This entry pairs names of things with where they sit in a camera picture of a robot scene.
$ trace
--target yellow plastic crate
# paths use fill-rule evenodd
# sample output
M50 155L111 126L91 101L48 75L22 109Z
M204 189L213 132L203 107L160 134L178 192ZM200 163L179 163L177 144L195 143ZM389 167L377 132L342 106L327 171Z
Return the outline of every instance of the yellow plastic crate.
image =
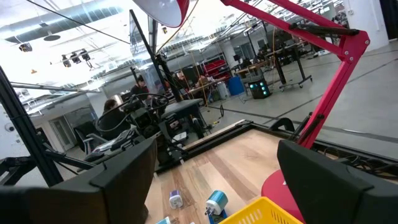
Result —
M261 197L220 224L302 224L267 197Z

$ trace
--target blue barrel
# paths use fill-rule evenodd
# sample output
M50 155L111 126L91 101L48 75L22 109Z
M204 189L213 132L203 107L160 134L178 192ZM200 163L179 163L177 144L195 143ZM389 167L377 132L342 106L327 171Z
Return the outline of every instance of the blue barrel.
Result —
M231 96L238 95L244 92L244 87L240 77L233 77L228 80L228 89Z

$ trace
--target desk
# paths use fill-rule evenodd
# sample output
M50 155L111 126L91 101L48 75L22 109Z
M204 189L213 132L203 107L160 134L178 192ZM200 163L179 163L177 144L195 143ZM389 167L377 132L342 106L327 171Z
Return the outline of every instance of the desk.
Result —
M205 202L214 190L222 190L228 197L225 209L229 216L242 209L260 197L265 179L279 169L279 140L251 130L159 174L145 202L149 210L146 223L166 216L178 217L180 223L209 223ZM171 209L169 193L176 189L183 207Z
M298 84L300 88L303 88L302 83L307 81L308 79L310 79L311 82L312 82L312 76L310 75L309 77L306 77L305 74L304 74L303 67L302 67L301 61L300 61L300 56L299 56L299 53L298 53L298 50L297 50L297 46L302 44L302 43L303 42L300 42L300 43L297 43L297 44L292 44L292 45L284 47L283 49L276 50L275 52L271 52L271 53L266 55L266 57L271 57L271 56L276 56L277 57L276 60L275 60L275 67L276 67L276 69L278 71L280 82L282 83L282 85L279 87L279 89L281 91L283 91L285 87L293 86L295 84ZM298 83L287 83L286 82L286 78L285 78L285 75L284 75L284 73L282 71L282 66L280 65L279 58L278 58L278 54L280 54L283 50L288 50L288 49L291 49L291 48L293 48L294 57L295 57L295 59L297 61L297 65L298 65L298 68L300 69L300 73L301 73L301 77L302 77L302 81L300 81Z
M187 94L192 95L192 94L197 93L198 91L203 91L204 88L207 88L207 87L209 87L211 85L217 84L218 82L224 81L225 79L227 79L227 77L219 78L219 79L217 79L217 80L215 80L213 82L210 82L210 83L207 83L206 85L203 85L203 87L201 86L201 87L198 87L198 88L191 89L190 91L184 93L183 95L187 95Z

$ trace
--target man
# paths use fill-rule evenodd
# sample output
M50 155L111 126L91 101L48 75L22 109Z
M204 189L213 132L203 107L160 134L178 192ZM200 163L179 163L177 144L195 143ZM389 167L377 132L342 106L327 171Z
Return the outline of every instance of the man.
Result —
M140 75L140 76L137 78L137 82L138 82L138 83L136 83L136 84L132 87L132 89L131 89L131 93L132 93L132 94L138 95L138 94L143 94L143 93L148 93L148 92L149 92L149 91L148 91L148 88L146 87L145 80L144 80L144 78L142 77L142 75ZM138 98L139 98L140 100L146 100L146 99L149 98L149 96L138 96Z

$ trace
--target metal frame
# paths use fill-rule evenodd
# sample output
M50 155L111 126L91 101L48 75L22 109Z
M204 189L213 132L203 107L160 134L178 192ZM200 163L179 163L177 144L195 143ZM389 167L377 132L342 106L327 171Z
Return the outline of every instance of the metal frame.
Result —
M289 137L291 137L294 133L293 131L286 131L284 129L270 128L268 126L256 124L253 121L244 120L238 124L235 124L233 127L228 128L227 130L224 130L220 133L215 133L210 138L208 138L204 141L200 141L198 144L195 144L194 146L189 147L188 149L185 150L188 152L187 154L181 155L181 157L174 159L174 161L169 162L166 165L159 166L155 170L155 172L158 174L162 173L162 172L166 172L169 169L180 165L182 163L181 160L187 161L203 152L213 149L214 147L219 146L220 144L223 144L224 142L227 142L230 139L235 138L236 136L239 136L239 135L241 135L247 131L253 130L253 129L257 130L257 131L261 131L266 134L277 136L282 139L289 139ZM328 148L335 149L335 150L328 151L328 154L332 154L334 156L340 156L340 157L359 156L361 159L375 159L375 160L379 161L381 164L383 164L384 166L398 163L398 159L373 154L371 152L362 151L360 149L355 149L353 147L342 146L342 145L324 141L324 140L315 140L313 143L313 149L315 149L316 151L324 151ZM386 172L393 174L393 175L398 175L398 167L390 166L390 168Z

